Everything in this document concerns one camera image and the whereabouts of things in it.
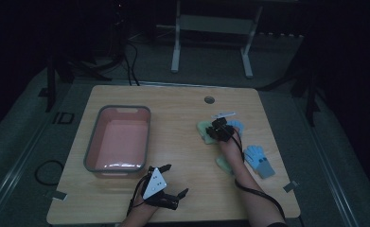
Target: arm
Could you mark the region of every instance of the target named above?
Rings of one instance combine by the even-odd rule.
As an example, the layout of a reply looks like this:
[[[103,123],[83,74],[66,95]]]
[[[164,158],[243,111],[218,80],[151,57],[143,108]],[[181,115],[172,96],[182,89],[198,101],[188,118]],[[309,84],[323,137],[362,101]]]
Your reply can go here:
[[[234,138],[239,141],[237,133],[234,133]],[[220,149],[231,166],[237,181],[245,187],[264,192],[243,163],[235,141],[233,139],[230,139],[228,142],[219,141],[219,144]],[[251,226],[266,227],[276,222],[285,223],[285,220],[282,219],[278,209],[271,201],[242,190],[239,190],[239,194],[246,208]]]
[[[154,213],[158,210],[157,206],[151,206],[148,204],[143,203],[144,200],[140,195],[140,190],[137,193],[136,199],[134,201],[134,206],[138,205],[134,208],[132,208],[129,215],[123,220],[123,222],[119,225],[121,227],[142,227],[145,226],[151,217],[154,215]]]

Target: dark background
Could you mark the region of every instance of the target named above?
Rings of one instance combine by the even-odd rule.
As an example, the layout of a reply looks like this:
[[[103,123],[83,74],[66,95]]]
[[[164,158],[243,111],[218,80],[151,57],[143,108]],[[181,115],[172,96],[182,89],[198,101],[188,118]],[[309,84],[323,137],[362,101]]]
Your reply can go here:
[[[229,1],[205,2],[211,13],[240,17],[247,17],[243,4],[250,3],[240,1],[228,8]],[[370,2],[254,4],[265,7],[258,32],[305,37],[294,62],[317,72],[326,102],[370,180]],[[190,0],[187,6],[184,10],[200,10]],[[174,25],[174,13],[171,0],[0,1],[0,121],[28,82],[45,68],[51,54],[58,56],[63,49],[78,60],[93,61],[93,46],[111,24],[124,19],[152,37],[155,25]],[[118,30],[117,35],[124,38],[125,31]],[[68,76],[63,79],[71,81]]]

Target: white metal frame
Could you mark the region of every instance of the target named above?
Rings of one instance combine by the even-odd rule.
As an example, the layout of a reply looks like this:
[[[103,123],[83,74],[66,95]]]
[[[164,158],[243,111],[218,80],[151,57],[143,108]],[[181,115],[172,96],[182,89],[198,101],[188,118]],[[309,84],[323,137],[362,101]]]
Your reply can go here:
[[[175,26],[175,46],[173,48],[173,58],[170,71],[179,72],[179,59],[181,56],[181,30],[198,30],[209,32],[221,32],[232,34],[248,35],[246,45],[240,49],[243,60],[244,73],[246,78],[253,77],[252,66],[249,59],[249,51],[255,36],[255,30],[262,12],[262,7],[257,9],[254,20],[220,18],[181,14],[181,0],[176,1],[176,26]]]

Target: tabletop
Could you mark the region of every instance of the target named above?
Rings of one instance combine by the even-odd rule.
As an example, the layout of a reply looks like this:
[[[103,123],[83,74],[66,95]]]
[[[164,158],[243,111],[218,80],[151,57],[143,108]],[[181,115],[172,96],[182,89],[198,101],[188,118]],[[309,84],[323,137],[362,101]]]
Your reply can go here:
[[[213,104],[204,101],[207,96]],[[215,158],[218,145],[206,145],[197,123],[211,115],[235,112],[227,120],[244,125],[242,145],[260,145],[275,175],[262,180],[246,165],[263,190],[282,205],[287,218],[297,218],[300,208],[286,168],[275,143],[258,92],[247,88],[95,86],[83,113],[57,190],[67,194],[53,200],[47,215],[51,224],[112,223],[126,217],[133,190],[139,179],[100,179],[86,170],[83,158],[99,110],[106,105],[141,105],[151,111],[148,166],[171,164],[163,174],[165,192],[189,191],[177,210],[159,209],[151,222],[246,219],[234,178],[222,171]]]

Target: tape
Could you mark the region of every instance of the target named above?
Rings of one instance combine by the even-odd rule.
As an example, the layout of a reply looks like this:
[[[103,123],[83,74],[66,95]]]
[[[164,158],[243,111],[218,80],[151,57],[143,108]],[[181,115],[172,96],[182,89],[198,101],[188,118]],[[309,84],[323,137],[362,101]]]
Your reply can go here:
[[[298,185],[300,185],[299,183],[297,183],[296,181],[291,181],[291,183],[288,183],[287,185],[284,186],[284,190],[286,192],[290,192],[292,191],[294,188],[296,188]]]
[[[60,192],[60,191],[48,191],[46,192],[44,196],[51,200],[55,199],[55,200],[64,201],[66,200],[67,194]]]

